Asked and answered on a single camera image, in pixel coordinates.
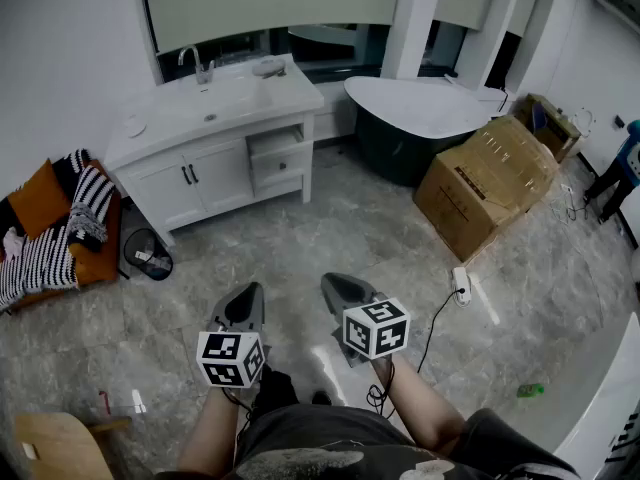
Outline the large cardboard box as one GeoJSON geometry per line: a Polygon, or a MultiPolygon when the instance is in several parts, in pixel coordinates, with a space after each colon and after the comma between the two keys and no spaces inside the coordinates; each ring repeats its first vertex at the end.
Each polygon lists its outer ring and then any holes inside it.
{"type": "Polygon", "coordinates": [[[540,201],[559,164],[513,116],[434,158],[414,202],[464,264],[540,201]]]}

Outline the white power strip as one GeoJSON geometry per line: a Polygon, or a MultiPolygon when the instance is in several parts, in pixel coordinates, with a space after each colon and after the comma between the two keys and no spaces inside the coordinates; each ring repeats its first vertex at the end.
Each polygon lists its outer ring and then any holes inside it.
{"type": "Polygon", "coordinates": [[[462,308],[468,306],[472,300],[472,293],[470,279],[465,267],[458,266],[452,270],[452,286],[455,303],[462,308]]]}

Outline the white curved tub rim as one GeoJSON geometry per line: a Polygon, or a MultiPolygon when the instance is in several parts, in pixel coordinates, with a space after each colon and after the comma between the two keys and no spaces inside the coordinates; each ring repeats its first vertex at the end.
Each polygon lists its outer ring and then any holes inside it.
{"type": "Polygon", "coordinates": [[[554,453],[595,480],[640,400],[640,322],[632,313],[595,332],[553,386],[554,453]]]}

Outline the striped fringed throw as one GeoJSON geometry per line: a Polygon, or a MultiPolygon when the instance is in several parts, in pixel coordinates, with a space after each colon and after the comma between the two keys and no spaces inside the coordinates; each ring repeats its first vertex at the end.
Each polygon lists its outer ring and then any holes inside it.
{"type": "Polygon", "coordinates": [[[71,202],[68,244],[99,252],[108,240],[106,215],[116,192],[113,182],[86,149],[77,149],[53,163],[63,192],[71,202]]]}

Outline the white oval soap dish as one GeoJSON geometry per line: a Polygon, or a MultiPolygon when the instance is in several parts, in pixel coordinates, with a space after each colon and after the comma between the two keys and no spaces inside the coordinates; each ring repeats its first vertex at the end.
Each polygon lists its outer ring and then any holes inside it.
{"type": "Polygon", "coordinates": [[[280,57],[269,57],[256,62],[252,66],[251,72],[254,76],[262,78],[263,75],[269,72],[281,69],[286,69],[286,60],[280,57]]]}

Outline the open yellow carton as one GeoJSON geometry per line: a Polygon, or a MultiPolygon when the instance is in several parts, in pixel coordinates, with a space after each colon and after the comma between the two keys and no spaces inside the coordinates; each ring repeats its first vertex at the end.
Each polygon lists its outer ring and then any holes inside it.
{"type": "Polygon", "coordinates": [[[512,113],[549,149],[558,164],[581,136],[577,127],[544,96],[528,94],[515,103],[512,113]]]}

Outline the orange cushion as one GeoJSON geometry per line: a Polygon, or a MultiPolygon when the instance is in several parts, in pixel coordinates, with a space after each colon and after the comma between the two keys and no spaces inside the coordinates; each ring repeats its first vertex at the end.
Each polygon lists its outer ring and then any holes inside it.
{"type": "Polygon", "coordinates": [[[71,209],[49,159],[20,189],[8,195],[8,201],[30,239],[36,239],[71,209]]]}

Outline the white vanity cabinet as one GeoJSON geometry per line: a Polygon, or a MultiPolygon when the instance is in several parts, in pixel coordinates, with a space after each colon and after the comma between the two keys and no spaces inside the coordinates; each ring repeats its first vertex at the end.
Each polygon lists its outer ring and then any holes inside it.
{"type": "Polygon", "coordinates": [[[165,245],[183,226],[275,197],[257,189],[251,174],[247,139],[287,128],[307,144],[314,138],[315,116],[302,112],[183,141],[117,167],[112,175],[131,197],[165,245]]]}

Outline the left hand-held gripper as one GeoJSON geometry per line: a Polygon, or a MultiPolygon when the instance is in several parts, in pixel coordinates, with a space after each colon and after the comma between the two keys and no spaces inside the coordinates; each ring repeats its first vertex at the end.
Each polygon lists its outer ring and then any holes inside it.
{"type": "Polygon", "coordinates": [[[197,364],[212,387],[249,388],[261,372],[266,355],[262,343],[264,290],[252,281],[213,305],[205,331],[198,335],[197,364]]]}

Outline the person's dark printed shirt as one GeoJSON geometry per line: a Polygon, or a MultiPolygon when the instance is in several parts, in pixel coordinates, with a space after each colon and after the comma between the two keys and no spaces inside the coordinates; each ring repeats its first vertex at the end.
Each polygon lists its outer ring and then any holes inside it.
{"type": "Polygon", "coordinates": [[[449,453],[413,443],[364,409],[296,404],[245,431],[225,473],[165,471],[154,480],[580,480],[566,462],[481,409],[449,453]]]}

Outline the person's right forearm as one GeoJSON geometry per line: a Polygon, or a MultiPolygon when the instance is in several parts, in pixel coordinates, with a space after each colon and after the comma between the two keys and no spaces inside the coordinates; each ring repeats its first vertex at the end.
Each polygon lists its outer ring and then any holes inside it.
{"type": "Polygon", "coordinates": [[[462,436],[465,419],[429,386],[401,355],[371,362],[411,438],[420,447],[448,456],[462,436]]]}

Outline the dark freestanding bathtub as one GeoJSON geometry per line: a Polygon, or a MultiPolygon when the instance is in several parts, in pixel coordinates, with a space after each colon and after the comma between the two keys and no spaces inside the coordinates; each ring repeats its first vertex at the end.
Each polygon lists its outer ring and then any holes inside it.
{"type": "Polygon", "coordinates": [[[364,160],[400,186],[418,186],[437,154],[498,115],[451,81],[354,76],[344,89],[354,104],[354,135],[364,160]]]}

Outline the wide white cabinet door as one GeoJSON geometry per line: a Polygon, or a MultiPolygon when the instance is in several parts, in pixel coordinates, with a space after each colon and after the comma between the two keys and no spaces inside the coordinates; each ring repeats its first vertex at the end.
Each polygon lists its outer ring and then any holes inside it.
{"type": "Polygon", "coordinates": [[[199,218],[204,207],[194,185],[188,185],[180,154],[152,155],[126,168],[136,201],[156,229],[172,230],[199,218]]]}

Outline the white pink crumpled cloth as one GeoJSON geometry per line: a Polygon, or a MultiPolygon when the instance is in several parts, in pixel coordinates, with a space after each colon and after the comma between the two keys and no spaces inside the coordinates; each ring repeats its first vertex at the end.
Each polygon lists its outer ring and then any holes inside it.
{"type": "Polygon", "coordinates": [[[10,227],[3,237],[4,259],[12,261],[22,255],[24,236],[19,236],[15,227],[10,227]]]}

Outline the chrome faucet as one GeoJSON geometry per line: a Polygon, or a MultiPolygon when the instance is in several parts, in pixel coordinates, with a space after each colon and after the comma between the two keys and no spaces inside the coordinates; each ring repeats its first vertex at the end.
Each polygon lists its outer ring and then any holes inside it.
{"type": "Polygon", "coordinates": [[[191,44],[191,45],[187,45],[187,46],[183,47],[180,50],[179,55],[178,55],[178,65],[179,66],[183,66],[184,65],[184,59],[185,59],[185,56],[186,56],[186,54],[188,52],[191,52],[193,54],[196,82],[199,85],[205,85],[205,84],[211,83],[212,80],[213,80],[214,69],[216,67],[216,61],[214,59],[212,59],[209,62],[208,67],[204,68],[204,65],[201,62],[199,51],[198,51],[197,47],[195,45],[191,44]]]}

